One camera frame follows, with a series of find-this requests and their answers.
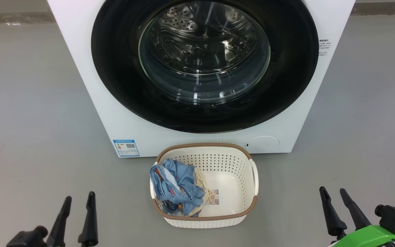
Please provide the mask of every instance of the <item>concrete floor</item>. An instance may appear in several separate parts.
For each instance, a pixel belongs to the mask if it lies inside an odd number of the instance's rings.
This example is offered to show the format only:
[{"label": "concrete floor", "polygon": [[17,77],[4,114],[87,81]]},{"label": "concrete floor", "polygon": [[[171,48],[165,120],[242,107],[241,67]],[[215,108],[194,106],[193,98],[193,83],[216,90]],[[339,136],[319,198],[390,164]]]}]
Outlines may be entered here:
[{"label": "concrete floor", "polygon": [[0,26],[0,246],[21,230],[51,230],[65,196],[67,247],[79,246],[89,191],[99,246],[321,247],[318,188],[349,230],[339,189],[372,223],[395,205],[395,16],[351,17],[295,149],[254,155],[257,207],[216,230],[167,224],[149,198],[153,158],[116,156],[56,25]]}]

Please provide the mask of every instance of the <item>clothes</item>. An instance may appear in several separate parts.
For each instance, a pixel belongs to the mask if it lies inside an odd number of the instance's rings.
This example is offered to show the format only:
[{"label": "clothes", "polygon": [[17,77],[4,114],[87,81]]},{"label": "clothes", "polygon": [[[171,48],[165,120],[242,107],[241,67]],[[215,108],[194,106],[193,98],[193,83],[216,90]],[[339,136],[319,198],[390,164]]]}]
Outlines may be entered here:
[{"label": "clothes", "polygon": [[202,208],[204,208],[205,203],[207,202],[210,194],[208,192],[207,188],[207,181],[205,180],[205,175],[201,172],[201,169],[199,167],[194,168],[194,185],[197,187],[201,188],[205,195],[202,197],[202,204],[194,208],[187,216],[189,217],[197,217],[199,216],[199,213],[201,212]]},{"label": "clothes", "polygon": [[156,195],[161,201],[171,202],[168,209],[172,213],[177,213],[178,209],[174,205],[180,203],[184,215],[190,214],[194,208],[202,205],[205,190],[194,185],[194,169],[194,166],[187,166],[171,158],[164,161],[162,166],[155,165],[150,168],[149,174]]}]

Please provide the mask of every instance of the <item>perforated basket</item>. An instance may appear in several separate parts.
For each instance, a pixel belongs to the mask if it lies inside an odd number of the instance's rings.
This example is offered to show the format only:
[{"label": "perforated basket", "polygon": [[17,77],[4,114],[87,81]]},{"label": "perforated basket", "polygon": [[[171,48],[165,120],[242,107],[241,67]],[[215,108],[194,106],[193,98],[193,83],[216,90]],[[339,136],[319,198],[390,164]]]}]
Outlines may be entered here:
[{"label": "perforated basket", "polygon": [[257,203],[259,175],[249,153],[233,144],[199,143],[169,147],[156,159],[162,164],[172,158],[199,167],[208,189],[217,189],[219,205],[206,205],[199,217],[173,216],[165,213],[156,197],[152,181],[150,193],[156,211],[172,226],[182,228],[218,228],[237,225]]}]

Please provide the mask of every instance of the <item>wall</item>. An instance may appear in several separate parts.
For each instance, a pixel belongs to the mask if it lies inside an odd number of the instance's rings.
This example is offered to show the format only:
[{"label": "wall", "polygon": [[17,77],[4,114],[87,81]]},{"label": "wall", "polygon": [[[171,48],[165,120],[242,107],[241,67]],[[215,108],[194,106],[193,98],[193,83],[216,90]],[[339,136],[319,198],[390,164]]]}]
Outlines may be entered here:
[{"label": "wall", "polygon": [[46,0],[0,0],[0,13],[48,11]]}]

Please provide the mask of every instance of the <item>sticker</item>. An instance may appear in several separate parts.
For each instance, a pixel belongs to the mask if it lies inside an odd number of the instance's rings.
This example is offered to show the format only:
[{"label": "sticker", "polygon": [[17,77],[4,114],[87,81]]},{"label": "sticker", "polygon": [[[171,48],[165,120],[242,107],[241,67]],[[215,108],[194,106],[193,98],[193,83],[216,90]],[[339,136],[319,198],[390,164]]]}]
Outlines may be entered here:
[{"label": "sticker", "polygon": [[327,55],[327,49],[330,49],[331,47],[331,42],[329,42],[328,39],[320,39],[320,56],[325,56]]},{"label": "sticker", "polygon": [[120,157],[138,157],[140,152],[134,140],[114,140],[114,146]]},{"label": "sticker", "polygon": [[219,201],[219,190],[218,189],[208,189],[208,193],[210,194],[205,206],[208,205],[220,205]]}]

